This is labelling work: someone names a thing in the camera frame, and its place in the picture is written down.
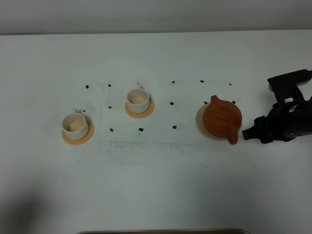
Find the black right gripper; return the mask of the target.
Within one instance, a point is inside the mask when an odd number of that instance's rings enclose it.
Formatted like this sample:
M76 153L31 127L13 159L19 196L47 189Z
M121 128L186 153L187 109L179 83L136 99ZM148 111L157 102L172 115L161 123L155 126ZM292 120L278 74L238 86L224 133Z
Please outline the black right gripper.
M296 137L312 133L312 100L273 105L267 116L254 120L254 125L242 131L244 140L259 139L262 144L273 141L291 141Z

